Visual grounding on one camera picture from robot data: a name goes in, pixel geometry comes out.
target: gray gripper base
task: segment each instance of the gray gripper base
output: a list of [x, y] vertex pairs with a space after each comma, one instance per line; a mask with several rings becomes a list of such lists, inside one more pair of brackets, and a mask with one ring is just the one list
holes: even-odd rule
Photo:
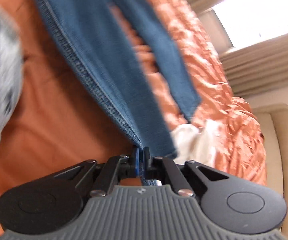
[[278, 230], [258, 235], [227, 231], [210, 221], [191, 197], [169, 185], [116, 186], [106, 197], [91, 198], [81, 215], [45, 235], [6, 232], [0, 240], [284, 240]]

